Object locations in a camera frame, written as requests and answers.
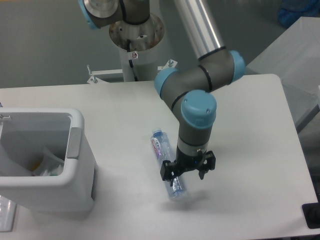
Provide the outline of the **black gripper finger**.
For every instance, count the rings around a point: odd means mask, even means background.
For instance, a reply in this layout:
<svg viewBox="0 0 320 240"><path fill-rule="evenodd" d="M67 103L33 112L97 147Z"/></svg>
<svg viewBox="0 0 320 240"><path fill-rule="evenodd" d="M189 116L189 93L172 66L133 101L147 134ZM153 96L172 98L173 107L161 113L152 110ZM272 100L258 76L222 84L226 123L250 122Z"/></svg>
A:
<svg viewBox="0 0 320 240"><path fill-rule="evenodd" d="M168 182L172 187L174 185L174 179L183 174L182 168L176 161L164 160L160 167L161 179Z"/></svg>
<svg viewBox="0 0 320 240"><path fill-rule="evenodd" d="M206 151L205 153L199 150L198 157L200 158L199 165L197 166L198 175L199 178L203 180L206 173L215 169L216 157L212 150Z"/></svg>

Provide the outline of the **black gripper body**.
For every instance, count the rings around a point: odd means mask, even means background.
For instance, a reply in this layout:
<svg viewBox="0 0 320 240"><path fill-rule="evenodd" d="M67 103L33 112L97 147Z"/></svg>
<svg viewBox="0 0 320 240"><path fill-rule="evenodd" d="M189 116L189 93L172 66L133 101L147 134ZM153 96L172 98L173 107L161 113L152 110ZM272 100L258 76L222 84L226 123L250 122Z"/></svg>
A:
<svg viewBox="0 0 320 240"><path fill-rule="evenodd" d="M183 173L198 170L199 175L205 175L208 172L207 164L205 163L207 153L201 149L196 150L196 155L191 156L182 152L177 147L175 160L175 174L182 175Z"/></svg>

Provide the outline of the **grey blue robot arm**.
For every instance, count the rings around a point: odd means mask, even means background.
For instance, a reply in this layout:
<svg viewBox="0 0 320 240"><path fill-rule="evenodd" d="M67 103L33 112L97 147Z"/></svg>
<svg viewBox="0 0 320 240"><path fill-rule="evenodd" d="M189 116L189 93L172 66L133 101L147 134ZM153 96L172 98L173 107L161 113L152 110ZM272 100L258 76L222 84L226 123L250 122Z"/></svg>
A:
<svg viewBox="0 0 320 240"><path fill-rule="evenodd" d="M163 181L173 183L183 173L197 170L201 179L214 170L216 158L208 150L217 103L212 92L243 77L245 62L237 51L227 50L205 0L177 0L175 6L198 59L185 72L174 67L161 70L154 87L179 122L175 160L160 167ZM147 0L81 0L88 26L109 26L114 44L124 51L124 62L135 81L137 60L161 40L162 25Z"/></svg>

